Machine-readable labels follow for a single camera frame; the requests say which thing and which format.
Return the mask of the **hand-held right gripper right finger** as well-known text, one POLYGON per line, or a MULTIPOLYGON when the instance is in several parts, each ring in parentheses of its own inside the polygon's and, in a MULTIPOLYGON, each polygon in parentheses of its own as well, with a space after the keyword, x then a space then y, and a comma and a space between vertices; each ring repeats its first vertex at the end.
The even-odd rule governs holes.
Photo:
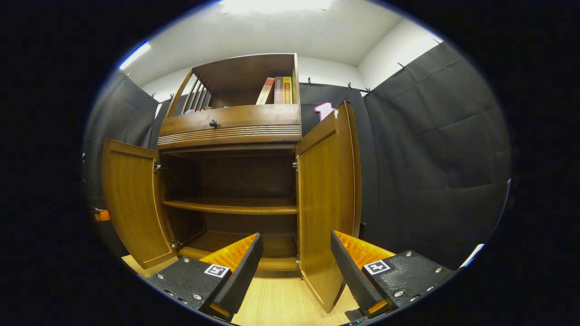
POLYGON ((339 231, 331 233, 331 251, 365 317, 402 309, 456 274, 413 250, 394 254, 339 231))

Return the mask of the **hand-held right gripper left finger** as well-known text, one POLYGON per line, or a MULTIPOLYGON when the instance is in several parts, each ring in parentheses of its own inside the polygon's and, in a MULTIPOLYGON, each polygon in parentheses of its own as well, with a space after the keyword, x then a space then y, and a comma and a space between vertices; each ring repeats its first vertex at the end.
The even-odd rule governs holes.
POLYGON ((196 312, 230 322, 240 310, 264 252, 254 233, 201 259, 183 256, 145 282, 196 312))

